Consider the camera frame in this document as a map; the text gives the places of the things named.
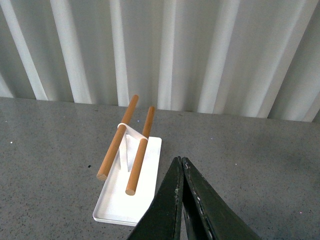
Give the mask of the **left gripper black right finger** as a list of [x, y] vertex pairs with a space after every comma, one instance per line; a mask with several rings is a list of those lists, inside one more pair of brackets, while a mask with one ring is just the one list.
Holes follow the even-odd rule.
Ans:
[[182, 158], [183, 213], [189, 240], [259, 240], [198, 169]]

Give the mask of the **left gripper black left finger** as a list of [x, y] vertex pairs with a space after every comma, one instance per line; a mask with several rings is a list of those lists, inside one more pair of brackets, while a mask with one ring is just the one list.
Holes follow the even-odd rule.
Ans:
[[182, 158], [175, 157], [146, 213], [129, 240], [179, 240], [184, 189]]

